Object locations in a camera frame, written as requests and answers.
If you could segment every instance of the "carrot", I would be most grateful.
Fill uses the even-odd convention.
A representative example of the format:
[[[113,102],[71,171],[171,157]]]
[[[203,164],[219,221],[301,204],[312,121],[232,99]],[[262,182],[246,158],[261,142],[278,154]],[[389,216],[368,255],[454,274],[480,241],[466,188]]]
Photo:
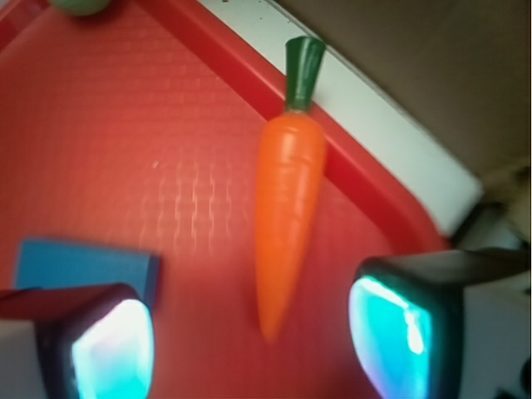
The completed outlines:
[[[297,37],[286,48],[286,110],[264,127],[257,171],[257,296],[268,342],[277,338],[297,286],[327,151],[322,127],[307,113],[325,45]]]

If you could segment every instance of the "glowing blue light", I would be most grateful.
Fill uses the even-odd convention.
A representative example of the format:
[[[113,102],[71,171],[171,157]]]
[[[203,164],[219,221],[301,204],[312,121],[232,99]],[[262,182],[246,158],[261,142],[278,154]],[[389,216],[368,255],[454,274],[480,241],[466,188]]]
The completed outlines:
[[[349,293],[349,324],[362,368],[384,398],[429,395],[431,316],[372,277]]]
[[[127,299],[98,320],[72,345],[81,399],[146,398],[154,361],[150,311]]]

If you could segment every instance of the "textured tray surface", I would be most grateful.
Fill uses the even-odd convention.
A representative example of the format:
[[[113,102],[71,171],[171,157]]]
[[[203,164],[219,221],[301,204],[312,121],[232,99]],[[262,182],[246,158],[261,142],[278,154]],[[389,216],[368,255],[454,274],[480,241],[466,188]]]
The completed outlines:
[[[290,319],[259,331],[254,166],[264,119],[134,2],[46,10],[0,53],[0,285],[28,235],[159,253],[153,397],[368,397],[347,325],[389,254],[325,181]]]

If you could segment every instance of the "orange carrot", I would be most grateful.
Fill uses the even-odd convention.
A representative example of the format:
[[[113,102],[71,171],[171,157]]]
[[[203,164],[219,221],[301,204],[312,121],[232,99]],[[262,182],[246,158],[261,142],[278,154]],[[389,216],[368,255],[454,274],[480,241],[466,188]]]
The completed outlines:
[[[265,339],[278,336],[305,258],[327,143],[307,111],[325,45],[298,37],[287,42],[286,111],[261,135],[257,173],[256,279]]]

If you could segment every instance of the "green ball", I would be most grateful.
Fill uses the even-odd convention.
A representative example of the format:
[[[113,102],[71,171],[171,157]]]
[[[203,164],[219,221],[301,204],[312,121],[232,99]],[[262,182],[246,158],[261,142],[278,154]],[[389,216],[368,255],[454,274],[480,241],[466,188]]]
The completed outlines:
[[[96,14],[103,10],[111,0],[48,0],[51,4],[77,17]]]

